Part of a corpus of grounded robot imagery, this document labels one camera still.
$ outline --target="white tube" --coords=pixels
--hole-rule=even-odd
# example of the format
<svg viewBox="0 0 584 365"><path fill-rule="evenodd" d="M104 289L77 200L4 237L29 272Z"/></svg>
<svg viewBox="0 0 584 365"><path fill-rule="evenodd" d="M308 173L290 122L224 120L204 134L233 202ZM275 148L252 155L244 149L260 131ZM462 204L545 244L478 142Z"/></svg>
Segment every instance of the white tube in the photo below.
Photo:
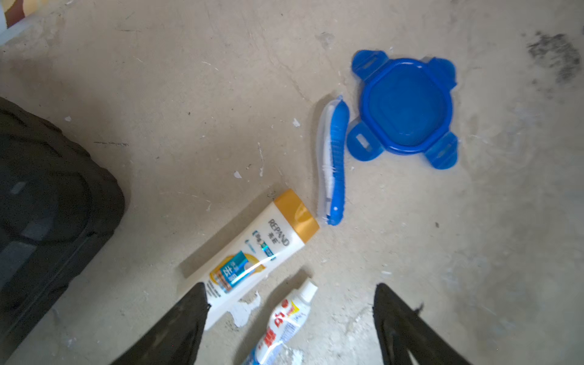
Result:
<svg viewBox="0 0 584 365"><path fill-rule="evenodd" d="M304 247L318 231L318 223L300 198L290 189L179 286L183 297L203 282L211 305L205 330L262 278Z"/></svg>
<svg viewBox="0 0 584 365"><path fill-rule="evenodd" d="M253 348L242 365L272 365L282 345L304 325L310 313L310 302L318 287L307 279L300 289L294 289L274 309L267 323L266 334Z"/></svg>

